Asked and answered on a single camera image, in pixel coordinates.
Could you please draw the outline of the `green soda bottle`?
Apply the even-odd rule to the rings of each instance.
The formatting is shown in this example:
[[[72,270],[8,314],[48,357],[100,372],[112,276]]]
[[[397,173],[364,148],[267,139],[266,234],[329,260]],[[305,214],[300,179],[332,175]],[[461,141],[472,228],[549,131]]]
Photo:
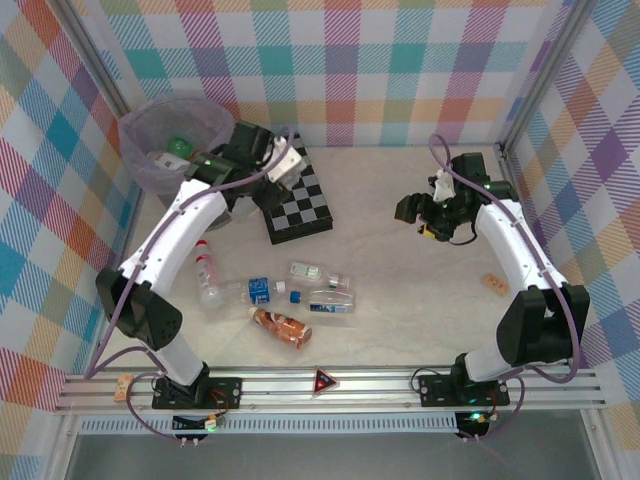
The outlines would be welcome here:
[[[189,141],[181,137],[171,137],[167,142],[166,151],[181,159],[187,159],[192,155],[194,148]]]

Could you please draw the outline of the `clear bottle green label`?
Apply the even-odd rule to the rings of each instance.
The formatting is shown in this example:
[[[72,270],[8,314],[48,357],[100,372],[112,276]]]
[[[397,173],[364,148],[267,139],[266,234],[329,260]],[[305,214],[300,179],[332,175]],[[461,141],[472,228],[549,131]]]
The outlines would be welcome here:
[[[294,285],[337,291],[348,291],[351,286],[351,278],[349,276],[303,261],[292,261],[290,263],[287,280]]]

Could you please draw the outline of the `clear bottle blue label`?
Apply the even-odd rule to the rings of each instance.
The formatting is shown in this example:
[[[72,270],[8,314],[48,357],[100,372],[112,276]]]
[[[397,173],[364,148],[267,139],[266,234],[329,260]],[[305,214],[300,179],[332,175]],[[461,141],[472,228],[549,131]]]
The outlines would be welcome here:
[[[226,303],[249,306],[271,303],[286,291],[287,286],[284,280],[273,280],[267,277],[226,282],[221,285]]]

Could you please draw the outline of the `clear bottle red cap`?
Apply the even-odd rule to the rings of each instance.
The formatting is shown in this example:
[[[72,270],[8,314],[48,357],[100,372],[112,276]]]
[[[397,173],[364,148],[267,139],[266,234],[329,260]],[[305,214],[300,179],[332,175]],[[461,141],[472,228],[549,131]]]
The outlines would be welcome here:
[[[206,309],[219,308],[223,304],[223,293],[209,245],[204,239],[197,241],[194,256],[201,304]]]

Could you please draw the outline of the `clear bottle blue cap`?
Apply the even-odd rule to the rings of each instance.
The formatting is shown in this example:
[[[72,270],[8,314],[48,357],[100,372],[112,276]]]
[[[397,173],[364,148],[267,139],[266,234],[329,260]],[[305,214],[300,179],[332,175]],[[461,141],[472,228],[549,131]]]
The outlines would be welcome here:
[[[292,290],[289,301],[320,314],[350,314],[356,306],[356,296],[353,293],[337,289]]]

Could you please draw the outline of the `copper brown plastic bottle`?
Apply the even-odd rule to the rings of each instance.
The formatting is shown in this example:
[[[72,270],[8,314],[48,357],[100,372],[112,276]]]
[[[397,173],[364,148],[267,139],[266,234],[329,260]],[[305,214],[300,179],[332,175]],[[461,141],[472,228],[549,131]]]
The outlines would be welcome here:
[[[312,328],[294,318],[258,307],[251,307],[248,313],[256,324],[296,349],[301,349],[312,338]]]

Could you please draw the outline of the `purple plastic bin liner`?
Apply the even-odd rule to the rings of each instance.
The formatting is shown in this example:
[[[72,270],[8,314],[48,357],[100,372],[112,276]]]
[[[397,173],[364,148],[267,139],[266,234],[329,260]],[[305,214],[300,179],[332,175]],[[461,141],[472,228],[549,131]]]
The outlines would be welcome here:
[[[194,151],[211,151],[229,141],[234,119],[229,110],[196,93],[163,94],[118,121],[121,158],[148,194],[174,195],[185,171],[162,170],[146,155],[166,151],[171,137],[189,141]]]

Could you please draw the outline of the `black grey chessboard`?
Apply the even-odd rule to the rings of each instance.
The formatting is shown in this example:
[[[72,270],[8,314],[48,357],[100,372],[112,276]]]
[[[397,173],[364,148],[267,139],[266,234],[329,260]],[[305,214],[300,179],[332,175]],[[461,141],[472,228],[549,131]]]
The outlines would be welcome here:
[[[275,209],[263,213],[272,245],[333,228],[333,217],[329,206],[298,132],[294,134],[293,147],[301,155],[306,168],[284,202]]]

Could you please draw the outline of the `red triangle warning light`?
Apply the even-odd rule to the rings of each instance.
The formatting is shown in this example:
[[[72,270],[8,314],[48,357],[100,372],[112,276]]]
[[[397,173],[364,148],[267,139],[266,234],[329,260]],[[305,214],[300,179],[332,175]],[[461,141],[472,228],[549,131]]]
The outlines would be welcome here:
[[[312,396],[318,397],[327,391],[337,388],[339,385],[340,382],[333,375],[321,368],[317,368],[313,380]]]

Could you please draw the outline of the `small black circuit board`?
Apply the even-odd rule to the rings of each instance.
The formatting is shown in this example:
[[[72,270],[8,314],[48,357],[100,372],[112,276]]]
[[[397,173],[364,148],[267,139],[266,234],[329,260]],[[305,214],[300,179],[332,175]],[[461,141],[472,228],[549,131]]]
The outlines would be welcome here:
[[[222,414],[212,414],[202,418],[175,415],[172,417],[172,429],[213,432],[224,424],[224,420],[225,417]]]
[[[455,414],[458,432],[462,439],[482,437],[489,432],[491,414],[489,412],[458,412]]]

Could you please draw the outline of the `aluminium frame post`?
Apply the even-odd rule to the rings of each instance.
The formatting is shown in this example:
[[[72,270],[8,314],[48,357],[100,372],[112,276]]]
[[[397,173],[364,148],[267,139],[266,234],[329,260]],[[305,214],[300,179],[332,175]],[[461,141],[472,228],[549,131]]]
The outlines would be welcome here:
[[[79,52],[88,72],[95,80],[97,87],[105,94],[107,101],[121,117],[129,112],[129,105],[120,92],[115,79],[109,72],[105,61],[86,30],[81,16],[77,13],[71,0],[50,0],[58,20],[70,35],[71,42]]]
[[[599,0],[561,0],[558,13],[547,31],[531,69],[523,82],[523,90],[512,104],[497,144],[502,153],[511,151],[531,122],[534,111],[562,67],[569,51],[581,33]]]

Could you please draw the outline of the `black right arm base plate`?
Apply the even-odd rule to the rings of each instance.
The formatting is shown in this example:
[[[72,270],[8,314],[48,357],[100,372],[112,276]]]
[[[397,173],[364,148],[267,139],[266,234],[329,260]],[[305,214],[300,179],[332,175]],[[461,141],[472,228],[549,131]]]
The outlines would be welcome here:
[[[500,407],[510,404],[508,388],[498,381],[464,384],[452,375],[418,377],[422,407]]]

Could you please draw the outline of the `aluminium mounting rail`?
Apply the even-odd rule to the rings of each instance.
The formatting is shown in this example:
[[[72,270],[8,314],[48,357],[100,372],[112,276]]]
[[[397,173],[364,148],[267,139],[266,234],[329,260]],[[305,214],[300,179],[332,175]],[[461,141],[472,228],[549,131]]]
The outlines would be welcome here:
[[[414,369],[402,367],[330,368],[338,385],[312,394],[315,369],[221,368],[216,377],[242,379],[240,413],[383,413],[417,412],[419,396],[409,386]],[[65,381],[55,413],[122,414],[126,405],[114,401],[118,377],[136,375],[139,367],[108,368],[91,380],[71,375]],[[581,370],[567,384],[555,384],[539,375],[521,374],[526,392],[525,410],[584,410],[606,406],[603,390],[592,370]]]

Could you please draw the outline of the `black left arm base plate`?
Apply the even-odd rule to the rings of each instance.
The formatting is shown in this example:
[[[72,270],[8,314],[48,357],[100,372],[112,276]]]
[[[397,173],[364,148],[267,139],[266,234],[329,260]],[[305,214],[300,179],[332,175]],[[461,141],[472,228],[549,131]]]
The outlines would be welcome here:
[[[151,405],[155,410],[235,410],[240,407],[242,379],[207,377],[184,386],[168,378],[160,378],[152,389]]]

